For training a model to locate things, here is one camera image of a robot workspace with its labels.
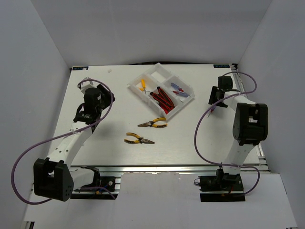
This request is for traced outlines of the yellow screwdriver long shaft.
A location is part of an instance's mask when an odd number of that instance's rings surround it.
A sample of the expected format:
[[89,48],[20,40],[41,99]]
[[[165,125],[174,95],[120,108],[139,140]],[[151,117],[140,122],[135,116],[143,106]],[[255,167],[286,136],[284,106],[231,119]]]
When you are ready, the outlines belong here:
[[141,84],[142,84],[142,88],[146,89],[146,84],[145,84],[145,81],[143,79],[141,80]]

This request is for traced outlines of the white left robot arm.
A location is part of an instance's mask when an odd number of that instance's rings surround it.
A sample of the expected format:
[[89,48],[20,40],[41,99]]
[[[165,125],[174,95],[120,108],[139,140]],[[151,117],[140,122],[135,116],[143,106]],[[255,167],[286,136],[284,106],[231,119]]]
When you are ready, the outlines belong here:
[[114,101],[114,95],[102,84],[81,84],[79,88],[84,94],[84,102],[76,111],[71,135],[64,137],[45,159],[37,159],[34,163],[34,193],[37,196],[67,201],[75,190],[100,187],[101,176],[97,168],[84,166],[74,171],[70,168],[99,124],[103,110]]

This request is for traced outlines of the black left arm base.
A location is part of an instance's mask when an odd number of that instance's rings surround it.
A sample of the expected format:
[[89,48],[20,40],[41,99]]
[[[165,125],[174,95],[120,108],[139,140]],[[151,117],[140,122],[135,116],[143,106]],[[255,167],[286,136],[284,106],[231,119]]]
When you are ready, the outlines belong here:
[[115,200],[118,197],[118,178],[104,176],[96,167],[80,167],[71,176],[74,181],[71,199]]

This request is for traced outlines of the blue screwdriver horizontal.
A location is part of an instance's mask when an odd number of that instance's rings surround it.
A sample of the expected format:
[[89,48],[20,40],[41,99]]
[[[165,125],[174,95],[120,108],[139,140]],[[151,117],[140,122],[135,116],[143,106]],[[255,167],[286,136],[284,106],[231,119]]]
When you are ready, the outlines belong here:
[[176,85],[175,83],[171,83],[171,86],[176,90],[176,91],[180,91],[180,92],[184,92],[184,90],[179,87],[178,85]]

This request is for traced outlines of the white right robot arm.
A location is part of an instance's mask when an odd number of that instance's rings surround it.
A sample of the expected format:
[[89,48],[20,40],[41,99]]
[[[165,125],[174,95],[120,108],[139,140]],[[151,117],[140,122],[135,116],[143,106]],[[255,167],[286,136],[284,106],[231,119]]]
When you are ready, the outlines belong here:
[[234,141],[215,178],[216,186],[220,190],[227,190],[238,182],[240,167],[251,150],[267,138],[268,107],[249,100],[235,90],[230,76],[218,77],[218,85],[212,87],[208,104],[230,107],[235,111],[232,130]]

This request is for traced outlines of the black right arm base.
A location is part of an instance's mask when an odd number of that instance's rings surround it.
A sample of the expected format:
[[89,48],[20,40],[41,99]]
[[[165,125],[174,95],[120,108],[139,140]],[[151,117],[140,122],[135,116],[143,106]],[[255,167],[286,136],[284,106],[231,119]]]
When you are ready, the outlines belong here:
[[245,202],[244,187],[242,179],[222,180],[215,176],[199,176],[194,180],[199,187],[200,201],[202,203],[217,202]]

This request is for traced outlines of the yellow screwdriver short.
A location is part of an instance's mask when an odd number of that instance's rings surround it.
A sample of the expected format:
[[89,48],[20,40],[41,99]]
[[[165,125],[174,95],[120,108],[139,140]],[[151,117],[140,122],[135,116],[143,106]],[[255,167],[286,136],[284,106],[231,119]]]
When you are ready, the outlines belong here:
[[141,91],[143,91],[143,92],[150,92],[150,91],[148,91],[147,89],[144,89],[144,88],[141,88],[141,87],[139,87],[139,89],[141,90]]

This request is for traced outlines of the yellow pliers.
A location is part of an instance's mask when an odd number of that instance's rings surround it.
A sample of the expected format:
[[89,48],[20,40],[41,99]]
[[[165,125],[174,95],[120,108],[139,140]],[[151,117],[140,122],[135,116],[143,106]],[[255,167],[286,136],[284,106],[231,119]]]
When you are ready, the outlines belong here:
[[131,144],[131,145],[135,145],[135,144],[155,144],[154,141],[151,141],[149,139],[140,137],[138,134],[135,134],[135,133],[127,132],[126,135],[127,136],[133,136],[133,137],[136,138],[136,140],[124,139],[125,143]]
[[[164,122],[164,124],[158,125],[158,124],[156,124],[157,122]],[[154,127],[154,128],[161,129],[161,128],[165,128],[165,127],[168,126],[168,124],[165,123],[165,122],[166,122],[166,118],[160,117],[160,118],[156,118],[156,119],[154,119],[152,121],[149,121],[149,122],[138,124],[137,126],[138,127]]]

